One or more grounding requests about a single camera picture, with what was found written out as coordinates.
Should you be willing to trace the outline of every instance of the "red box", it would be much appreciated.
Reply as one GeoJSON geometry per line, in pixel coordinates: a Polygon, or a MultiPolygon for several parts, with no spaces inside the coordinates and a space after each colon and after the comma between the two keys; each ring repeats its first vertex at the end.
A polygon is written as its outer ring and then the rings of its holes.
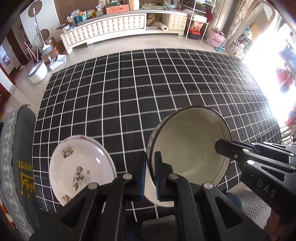
{"type": "Polygon", "coordinates": [[[106,8],[107,14],[109,14],[109,13],[117,13],[117,12],[126,12],[126,11],[129,11],[128,4],[116,5],[116,6],[106,8]]]}

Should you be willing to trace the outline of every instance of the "pink bag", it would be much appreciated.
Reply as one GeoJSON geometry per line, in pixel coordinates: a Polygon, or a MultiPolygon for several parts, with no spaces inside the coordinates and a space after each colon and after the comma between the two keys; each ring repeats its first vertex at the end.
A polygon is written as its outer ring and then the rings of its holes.
{"type": "Polygon", "coordinates": [[[208,45],[211,45],[215,48],[219,48],[224,42],[226,41],[226,38],[222,35],[215,33],[214,31],[210,32],[210,35],[206,39],[206,43],[208,45]]]}

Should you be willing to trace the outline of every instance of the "table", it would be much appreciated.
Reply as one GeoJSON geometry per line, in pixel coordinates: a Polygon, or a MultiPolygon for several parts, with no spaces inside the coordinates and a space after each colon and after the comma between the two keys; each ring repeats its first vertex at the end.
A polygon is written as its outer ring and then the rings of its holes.
{"type": "MultiPolygon", "coordinates": [[[[147,49],[111,54],[55,73],[44,93],[33,141],[33,174],[40,207],[62,207],[49,182],[50,157],[60,141],[82,134],[110,153],[118,175],[142,158],[156,125],[189,105],[218,111],[241,142],[281,141],[268,100],[247,67],[226,55],[185,49],[147,49]]],[[[238,184],[231,161],[218,188],[238,184]]],[[[145,200],[128,203],[136,217],[165,215],[145,200]]]]}

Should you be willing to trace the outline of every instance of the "white plate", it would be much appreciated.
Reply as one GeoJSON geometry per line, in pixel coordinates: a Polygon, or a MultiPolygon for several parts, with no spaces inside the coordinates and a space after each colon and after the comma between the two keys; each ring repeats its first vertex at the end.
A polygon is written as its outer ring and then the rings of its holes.
{"type": "Polygon", "coordinates": [[[63,206],[89,183],[103,185],[116,177],[110,155],[90,137],[75,135],[66,138],[56,147],[50,160],[50,184],[63,206]]]}

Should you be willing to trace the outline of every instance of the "white bucket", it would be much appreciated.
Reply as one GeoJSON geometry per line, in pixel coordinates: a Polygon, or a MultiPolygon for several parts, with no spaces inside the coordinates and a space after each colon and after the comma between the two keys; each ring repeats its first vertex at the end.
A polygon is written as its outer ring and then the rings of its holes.
{"type": "Polygon", "coordinates": [[[47,71],[44,60],[40,60],[32,67],[27,78],[29,78],[34,84],[37,84],[45,78],[47,71]]]}

